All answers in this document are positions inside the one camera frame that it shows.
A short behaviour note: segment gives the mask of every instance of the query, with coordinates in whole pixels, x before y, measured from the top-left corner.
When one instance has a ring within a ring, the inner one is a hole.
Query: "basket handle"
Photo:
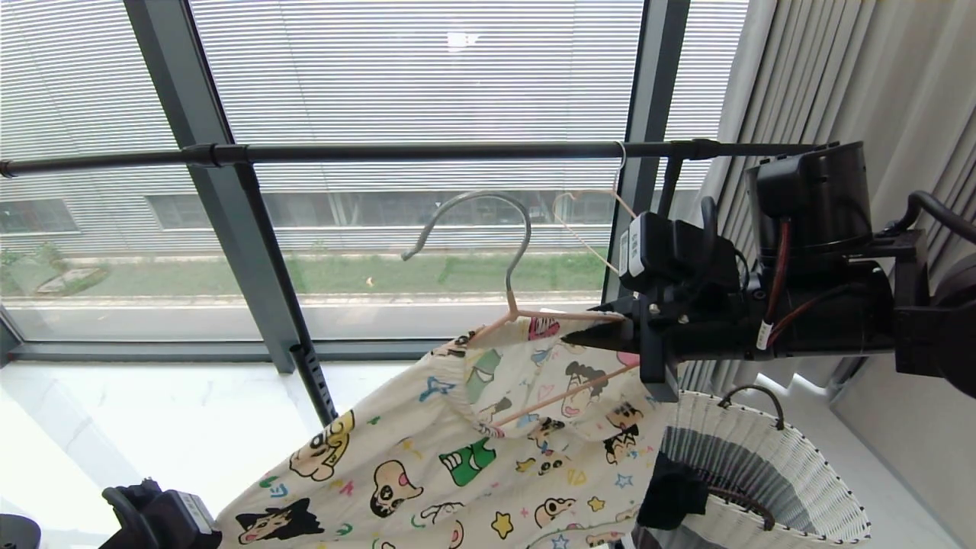
[[[747,495],[716,486],[709,486],[709,493],[724,499],[726,502],[733,502],[736,505],[742,505],[746,509],[762,515],[762,529],[765,531],[769,531],[776,526],[776,518],[773,517],[773,514],[769,512],[769,509],[766,509],[761,503],[752,499],[751,497],[748,497]]]
[[[721,401],[718,401],[718,405],[722,408],[728,409],[732,405],[732,395],[744,390],[744,389],[756,389],[769,396],[773,400],[773,405],[776,406],[776,430],[783,431],[787,428],[786,419],[783,418],[783,407],[780,405],[780,400],[776,398],[776,395],[772,391],[761,387],[759,385],[743,385],[742,387],[736,387],[732,391],[729,391]]]

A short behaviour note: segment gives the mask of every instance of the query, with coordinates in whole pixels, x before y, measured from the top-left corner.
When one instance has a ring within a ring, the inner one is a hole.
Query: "green lawn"
[[[390,256],[335,255],[320,259],[289,257],[295,290],[308,293],[451,293],[501,292],[509,254],[418,255],[410,261]],[[237,294],[240,290],[226,261],[143,261],[102,265],[108,276],[78,296],[194,296]],[[14,265],[0,281],[3,295],[29,295],[25,286],[54,270],[38,274]],[[512,286],[516,291],[599,290],[604,266],[589,253],[530,254],[522,258]]]

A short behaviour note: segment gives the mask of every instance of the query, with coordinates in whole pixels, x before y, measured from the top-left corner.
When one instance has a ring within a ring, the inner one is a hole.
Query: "road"
[[[519,302],[525,309],[576,312],[593,301]],[[31,307],[8,305],[28,340],[226,341],[260,340],[244,305]],[[504,303],[336,304],[303,307],[315,339],[450,338],[495,321]]]

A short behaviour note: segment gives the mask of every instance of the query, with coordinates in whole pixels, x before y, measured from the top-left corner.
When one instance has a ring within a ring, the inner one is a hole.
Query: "white wall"
[[[886,356],[861,368],[834,411],[949,531],[976,547],[976,400],[945,380],[899,374]]]
[[[403,367],[324,370],[345,410]],[[958,549],[837,420],[822,392],[800,380],[781,395],[788,420],[867,508],[875,547]],[[764,399],[737,401],[771,409]],[[46,549],[98,546],[118,529],[102,488],[143,476],[200,495],[216,514],[318,430],[299,377],[268,364],[14,363],[0,369],[0,417],[0,511],[37,521]],[[49,485],[61,487],[58,497],[39,488]]]

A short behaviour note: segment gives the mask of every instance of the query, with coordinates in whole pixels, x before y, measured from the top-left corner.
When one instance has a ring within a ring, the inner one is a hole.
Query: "gray curtain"
[[[865,142],[874,227],[928,190],[976,214],[976,3],[753,0],[732,67],[718,138],[727,142]],[[754,257],[744,171],[758,158],[712,163],[722,235]],[[973,247],[922,216],[933,281]],[[698,361],[686,389],[723,393],[757,374],[826,387],[839,359]]]

